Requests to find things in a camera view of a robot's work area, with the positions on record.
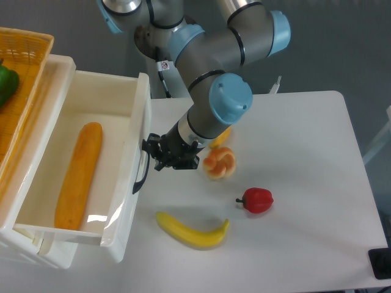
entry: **blue joint cap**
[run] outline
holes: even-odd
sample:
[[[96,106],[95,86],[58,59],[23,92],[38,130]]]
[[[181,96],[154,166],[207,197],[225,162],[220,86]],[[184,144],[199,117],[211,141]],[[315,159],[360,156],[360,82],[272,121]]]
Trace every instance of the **blue joint cap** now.
[[[281,11],[275,10],[270,11],[270,13],[274,21],[274,37],[273,45],[268,56],[285,49],[291,39],[291,27],[288,18]]]
[[[213,81],[209,89],[209,104],[221,123],[234,124],[251,107],[250,86],[240,76],[224,73]]]
[[[172,34],[168,47],[174,64],[187,44],[202,33],[205,33],[205,31],[198,24],[187,24]]]
[[[106,21],[106,24],[108,25],[110,31],[113,34],[120,34],[121,32],[123,32],[118,28],[118,26],[115,25],[115,23],[113,22],[113,20],[111,19],[110,15],[109,15],[109,13],[106,11],[106,9],[104,9],[102,0],[97,0],[97,4],[98,4],[99,10],[102,13],[103,18]]]

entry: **yellow banana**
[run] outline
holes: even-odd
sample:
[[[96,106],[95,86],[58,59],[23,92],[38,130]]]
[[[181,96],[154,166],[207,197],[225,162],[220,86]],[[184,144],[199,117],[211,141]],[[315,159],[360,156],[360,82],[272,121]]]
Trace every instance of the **yellow banana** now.
[[[214,139],[214,141],[212,141],[209,144],[209,147],[210,148],[218,148],[219,146],[221,146],[225,142],[225,140],[227,140],[228,136],[230,135],[231,129],[232,129],[232,125],[230,127],[228,127],[226,130],[224,130],[224,132],[222,134],[217,136]]]
[[[219,228],[208,232],[197,231],[185,226],[165,212],[157,212],[156,221],[167,234],[196,248],[207,248],[219,244],[224,239],[225,232],[230,224],[227,219]]]

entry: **white plastic bin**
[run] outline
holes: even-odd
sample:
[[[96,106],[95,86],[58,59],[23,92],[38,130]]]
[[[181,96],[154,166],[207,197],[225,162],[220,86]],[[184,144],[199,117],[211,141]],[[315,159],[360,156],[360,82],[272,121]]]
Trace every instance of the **white plastic bin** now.
[[[63,242],[100,245],[114,261],[121,261],[137,203],[133,184],[144,171],[146,154],[141,152],[141,142],[148,137],[150,120],[146,74],[128,78],[76,71],[31,186],[20,194],[25,199],[17,210],[13,233],[43,242],[45,254],[51,255],[49,262],[56,259],[51,247],[63,254],[55,262],[67,253],[73,257],[74,245]],[[92,121],[102,125],[103,141],[82,225],[79,231],[54,228],[57,199],[73,148],[81,128]]]

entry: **gray floor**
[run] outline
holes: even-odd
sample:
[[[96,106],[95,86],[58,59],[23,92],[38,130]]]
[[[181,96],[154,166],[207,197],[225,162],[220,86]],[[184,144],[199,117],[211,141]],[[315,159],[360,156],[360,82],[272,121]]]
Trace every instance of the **gray floor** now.
[[[278,75],[280,92],[341,92],[364,152],[387,122],[391,105],[391,1],[263,3],[286,14],[291,43],[285,51],[235,72],[254,93],[267,93]],[[186,14],[207,33],[225,27],[215,1],[185,0],[185,5]],[[0,15],[0,26],[55,36],[52,53],[72,56],[79,70],[125,76],[146,71],[133,45],[133,28],[128,34],[112,35],[95,1],[0,0]],[[391,215],[391,144],[367,165],[367,173],[383,219]]]

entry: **table surface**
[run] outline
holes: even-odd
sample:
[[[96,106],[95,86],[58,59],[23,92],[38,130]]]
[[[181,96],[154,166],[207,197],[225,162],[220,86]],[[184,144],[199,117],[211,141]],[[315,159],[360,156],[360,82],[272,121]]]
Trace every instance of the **table surface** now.
[[[153,100],[151,132],[166,133],[191,103]],[[226,145],[238,167],[223,181],[210,181],[201,167],[151,167],[120,264],[82,245],[68,270],[0,261],[2,289],[283,293],[391,284],[371,271],[368,250],[387,242],[339,93],[255,95]],[[272,192],[268,212],[252,215],[235,203],[250,187]],[[222,245],[195,250],[161,230],[156,211],[200,230],[226,218],[231,225]]]

